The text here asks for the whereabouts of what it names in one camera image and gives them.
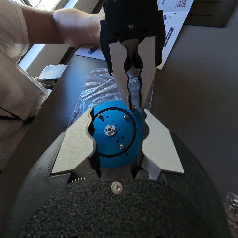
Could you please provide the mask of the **assembly guide sheet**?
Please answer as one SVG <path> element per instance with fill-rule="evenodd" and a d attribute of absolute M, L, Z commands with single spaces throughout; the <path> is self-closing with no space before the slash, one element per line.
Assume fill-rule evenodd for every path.
<path fill-rule="evenodd" d="M 158 10 L 163 10 L 166 32 L 162 51 L 162 63 L 157 66 L 157 69 L 161 70 L 163 68 L 191 9 L 192 3 L 193 0 L 157 0 Z M 101 47 L 95 44 L 80 46 L 75 55 L 105 60 Z"/>

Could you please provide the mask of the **black perforated metal plate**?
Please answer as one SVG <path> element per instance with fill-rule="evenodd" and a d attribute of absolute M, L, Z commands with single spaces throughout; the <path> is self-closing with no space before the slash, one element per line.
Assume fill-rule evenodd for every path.
<path fill-rule="evenodd" d="M 224 27 L 233 9 L 233 0 L 194 0 L 184 25 Z"/>

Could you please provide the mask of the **person's left hand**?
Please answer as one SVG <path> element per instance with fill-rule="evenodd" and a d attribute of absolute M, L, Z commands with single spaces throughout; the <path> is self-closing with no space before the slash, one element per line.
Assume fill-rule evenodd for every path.
<path fill-rule="evenodd" d="M 89 14 L 77 9 L 61 9 L 53 12 L 53 20 L 63 43 L 77 47 L 100 44 L 102 14 Z"/>

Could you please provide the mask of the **grey desk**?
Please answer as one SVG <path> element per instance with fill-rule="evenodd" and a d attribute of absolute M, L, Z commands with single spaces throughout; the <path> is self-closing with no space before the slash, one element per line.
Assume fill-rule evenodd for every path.
<path fill-rule="evenodd" d="M 238 194 L 238 23 L 224 28 L 186 25 L 162 70 L 156 71 L 151 113 L 203 165 L 223 200 Z M 73 56 L 15 151 L 0 197 L 20 182 L 23 165 L 63 132 L 90 72 L 90 59 Z"/>

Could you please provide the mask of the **teal metal ring plate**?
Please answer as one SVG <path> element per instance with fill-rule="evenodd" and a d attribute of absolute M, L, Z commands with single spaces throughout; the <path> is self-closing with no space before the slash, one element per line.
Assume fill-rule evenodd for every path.
<path fill-rule="evenodd" d="M 136 109 L 135 114 L 133 115 L 132 112 L 127 108 L 126 104 L 123 101 L 113 100 L 113 101 L 104 102 L 94 108 L 94 115 L 96 114 L 96 111 L 98 112 L 98 111 L 102 111 L 104 109 L 108 109 L 112 107 L 118 107 L 118 108 L 124 109 L 127 112 L 129 112 L 129 115 L 132 116 L 136 126 L 135 134 L 134 134 L 135 140 L 131 144 L 131 147 L 120 156 L 113 157 L 113 158 L 106 158 L 99 155 L 100 167 L 102 168 L 118 168 L 132 162 L 139 153 L 139 147 L 140 147 L 139 144 L 143 139 L 143 135 L 142 135 L 143 119 L 142 119 L 141 113 Z"/>

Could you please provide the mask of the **person's left forearm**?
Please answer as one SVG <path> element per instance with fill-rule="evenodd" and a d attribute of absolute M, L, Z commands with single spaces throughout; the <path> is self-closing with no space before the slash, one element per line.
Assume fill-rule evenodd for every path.
<path fill-rule="evenodd" d="M 59 42 L 53 11 L 39 10 L 22 4 L 19 6 L 26 22 L 29 44 L 56 44 Z"/>

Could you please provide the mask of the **clear plastic bag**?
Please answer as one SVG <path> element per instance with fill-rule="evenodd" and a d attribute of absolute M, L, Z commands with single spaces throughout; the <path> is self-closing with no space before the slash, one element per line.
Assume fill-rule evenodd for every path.
<path fill-rule="evenodd" d="M 86 77 L 86 83 L 82 88 L 82 92 L 70 118 L 68 127 L 70 127 L 89 108 L 94 109 L 104 102 L 113 100 L 123 101 L 113 77 L 106 72 L 106 68 L 92 70 Z"/>

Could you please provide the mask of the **blue turntable bearing assembly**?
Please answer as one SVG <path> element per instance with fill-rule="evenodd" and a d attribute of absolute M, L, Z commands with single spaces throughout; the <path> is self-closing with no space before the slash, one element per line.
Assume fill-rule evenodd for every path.
<path fill-rule="evenodd" d="M 96 111 L 93 138 L 99 155 L 114 158 L 126 152 L 135 140 L 135 122 L 129 112 L 118 107 Z"/>

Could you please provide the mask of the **pile of small hardware bags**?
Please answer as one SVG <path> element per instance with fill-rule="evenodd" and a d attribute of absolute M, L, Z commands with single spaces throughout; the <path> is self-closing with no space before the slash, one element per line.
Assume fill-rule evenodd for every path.
<path fill-rule="evenodd" d="M 238 196 L 228 191 L 226 195 L 226 213 L 233 236 L 238 237 Z"/>

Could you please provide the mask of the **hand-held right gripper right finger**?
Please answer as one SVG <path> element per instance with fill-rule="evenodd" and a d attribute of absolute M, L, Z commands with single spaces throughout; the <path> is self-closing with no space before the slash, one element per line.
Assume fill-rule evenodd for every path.
<path fill-rule="evenodd" d="M 139 170 L 147 171 L 145 179 L 159 180 L 162 173 L 184 175 L 184 169 L 170 131 L 147 109 L 142 109 L 142 135 L 139 153 L 130 171 L 135 179 Z"/>

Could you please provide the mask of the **white mesh chair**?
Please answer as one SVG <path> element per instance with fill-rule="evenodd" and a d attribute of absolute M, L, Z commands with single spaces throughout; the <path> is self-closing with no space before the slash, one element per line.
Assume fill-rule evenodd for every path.
<path fill-rule="evenodd" d="M 53 80 L 59 79 L 64 73 L 66 67 L 67 65 L 65 64 L 56 64 L 56 65 L 46 66 L 42 70 L 38 79 L 43 81 L 53 81 Z"/>

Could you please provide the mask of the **large glass window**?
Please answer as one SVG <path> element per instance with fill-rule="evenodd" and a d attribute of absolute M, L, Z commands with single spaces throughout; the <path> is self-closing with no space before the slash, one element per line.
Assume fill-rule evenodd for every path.
<path fill-rule="evenodd" d="M 40 10 L 59 10 L 73 8 L 78 0 L 15 0 L 18 4 L 27 5 Z"/>

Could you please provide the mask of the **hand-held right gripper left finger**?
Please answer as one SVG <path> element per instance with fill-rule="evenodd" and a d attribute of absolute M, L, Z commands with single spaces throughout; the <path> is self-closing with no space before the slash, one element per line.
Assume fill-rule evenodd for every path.
<path fill-rule="evenodd" d="M 101 177 L 99 153 L 93 138 L 93 121 L 94 109 L 89 108 L 65 131 L 52 169 L 53 175 L 73 173 L 81 178 L 93 169 Z"/>

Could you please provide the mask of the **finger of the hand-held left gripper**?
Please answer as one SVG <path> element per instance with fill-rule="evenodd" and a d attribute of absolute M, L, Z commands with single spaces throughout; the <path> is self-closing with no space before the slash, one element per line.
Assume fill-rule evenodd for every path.
<path fill-rule="evenodd" d="M 142 61 L 142 71 L 140 78 L 142 80 L 140 108 L 143 108 L 153 82 L 155 66 L 155 36 L 145 37 L 138 45 L 138 54 Z"/>
<path fill-rule="evenodd" d="M 109 44 L 109 48 L 112 63 L 112 76 L 124 103 L 129 110 L 132 110 L 131 93 L 128 88 L 129 76 L 125 70 L 127 49 L 119 42 Z"/>

